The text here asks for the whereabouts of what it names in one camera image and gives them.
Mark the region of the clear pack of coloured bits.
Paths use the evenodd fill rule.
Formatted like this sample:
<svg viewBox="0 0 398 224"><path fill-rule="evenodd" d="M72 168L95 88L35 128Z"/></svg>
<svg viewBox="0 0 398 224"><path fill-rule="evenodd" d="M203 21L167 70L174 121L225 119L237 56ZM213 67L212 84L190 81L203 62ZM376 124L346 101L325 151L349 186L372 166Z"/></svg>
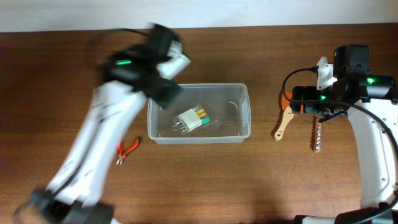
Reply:
<svg viewBox="0 0 398 224"><path fill-rule="evenodd" d="M201 105L175 116L173 118L173 131L178 131L181 135L186 135L211 121L209 114Z"/></svg>

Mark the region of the clear plastic storage box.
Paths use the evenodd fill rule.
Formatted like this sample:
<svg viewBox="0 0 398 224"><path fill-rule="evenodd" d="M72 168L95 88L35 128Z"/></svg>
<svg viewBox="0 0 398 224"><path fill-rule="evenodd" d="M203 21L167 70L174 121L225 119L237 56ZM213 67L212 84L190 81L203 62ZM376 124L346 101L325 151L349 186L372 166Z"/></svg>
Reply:
<svg viewBox="0 0 398 224"><path fill-rule="evenodd" d="M148 136L157 144L241 143L251 134L251 106L243 83L181 84L164 109L148 103Z"/></svg>

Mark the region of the red handled pliers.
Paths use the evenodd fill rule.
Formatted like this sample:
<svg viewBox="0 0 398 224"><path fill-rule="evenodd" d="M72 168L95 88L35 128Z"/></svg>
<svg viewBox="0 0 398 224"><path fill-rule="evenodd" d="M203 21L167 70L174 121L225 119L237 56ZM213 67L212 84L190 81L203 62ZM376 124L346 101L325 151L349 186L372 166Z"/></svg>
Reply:
<svg viewBox="0 0 398 224"><path fill-rule="evenodd" d="M123 147L122 142L120 142L118 144L118 159L116 161L116 165L117 166L121 165L124 162L124 160L127 158L127 156L130 155L132 151L134 151L139 147L141 141L142 138L138 136L137 138L135 138L132 145L127 147L126 149Z"/></svg>

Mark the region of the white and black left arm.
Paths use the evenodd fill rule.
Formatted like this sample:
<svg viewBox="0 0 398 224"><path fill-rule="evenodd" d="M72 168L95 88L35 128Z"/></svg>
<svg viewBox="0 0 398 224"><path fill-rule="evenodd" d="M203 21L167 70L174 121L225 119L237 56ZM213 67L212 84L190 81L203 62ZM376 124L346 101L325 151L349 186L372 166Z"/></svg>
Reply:
<svg viewBox="0 0 398 224"><path fill-rule="evenodd" d="M179 35L160 24L142 44L96 64L101 82L67 158L45 189L34 190L12 214L34 207L47 223L115 223L114 207L101 202L116 147L147 100L168 108L180 93L175 77L189 64Z"/></svg>

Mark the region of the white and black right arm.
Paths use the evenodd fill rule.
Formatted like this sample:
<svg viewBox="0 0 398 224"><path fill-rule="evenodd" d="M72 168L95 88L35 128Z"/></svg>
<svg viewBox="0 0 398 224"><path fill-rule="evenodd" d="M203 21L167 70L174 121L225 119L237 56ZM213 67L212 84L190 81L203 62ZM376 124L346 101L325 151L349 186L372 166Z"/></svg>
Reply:
<svg viewBox="0 0 398 224"><path fill-rule="evenodd" d="M354 132L361 172L360 208L335 217L297 215L295 223L397 223L397 83L369 67L369 48L348 44L334 50L333 63L321 58L309 71L315 86L296 86L285 94L294 114L318 114L320 125L348 118Z"/></svg>

